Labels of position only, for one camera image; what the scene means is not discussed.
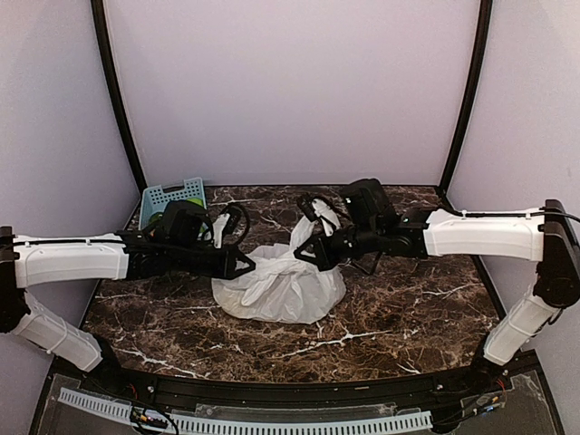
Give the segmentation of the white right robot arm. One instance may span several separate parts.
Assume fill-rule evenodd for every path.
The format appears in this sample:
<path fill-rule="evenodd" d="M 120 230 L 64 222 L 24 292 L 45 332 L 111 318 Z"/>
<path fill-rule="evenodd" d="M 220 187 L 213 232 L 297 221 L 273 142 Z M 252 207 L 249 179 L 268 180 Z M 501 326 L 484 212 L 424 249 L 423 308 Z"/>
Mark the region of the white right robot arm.
<path fill-rule="evenodd" d="M 369 253 L 386 256 L 475 255 L 536 263 L 536 282 L 492 330 L 482 357 L 462 374 L 462 384 L 481 393 L 516 351 L 541 328 L 579 300 L 579 243 L 557 200 L 512 212 L 450 211 L 445 208 L 377 210 L 348 199 L 352 224 L 307 238 L 296 258 L 321 271 Z"/>

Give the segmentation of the white plastic bag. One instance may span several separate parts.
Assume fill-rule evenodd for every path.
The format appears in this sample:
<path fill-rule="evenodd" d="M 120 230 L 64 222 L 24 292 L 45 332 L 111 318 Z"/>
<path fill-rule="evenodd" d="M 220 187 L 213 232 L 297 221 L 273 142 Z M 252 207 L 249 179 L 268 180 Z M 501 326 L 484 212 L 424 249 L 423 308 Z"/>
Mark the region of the white plastic bag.
<path fill-rule="evenodd" d="M 284 324 L 313 324 L 340 303 L 346 286 L 339 268 L 321 272 L 295 258 L 294 250 L 313 234 L 302 217 L 287 244 L 259 246 L 248 257 L 256 269 L 233 280 L 212 279 L 214 300 L 236 318 Z"/>

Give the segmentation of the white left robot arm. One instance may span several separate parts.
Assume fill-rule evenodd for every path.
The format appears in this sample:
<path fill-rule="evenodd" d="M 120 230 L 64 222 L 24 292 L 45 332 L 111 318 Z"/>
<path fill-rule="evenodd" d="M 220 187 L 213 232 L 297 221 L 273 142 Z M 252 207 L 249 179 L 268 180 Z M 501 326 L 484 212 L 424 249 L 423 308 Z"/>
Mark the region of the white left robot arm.
<path fill-rule="evenodd" d="M 250 228 L 239 203 L 211 220 L 198 204 L 171 201 L 145 228 L 93 237 L 38 238 L 1 229 L 1 331 L 20 336 L 92 374 L 109 395 L 128 387 L 110 345 L 51 312 L 32 296 L 34 285 L 86 279 L 140 280 L 173 271 L 232 280 L 255 269 L 239 248 L 226 243 L 237 226 Z"/>

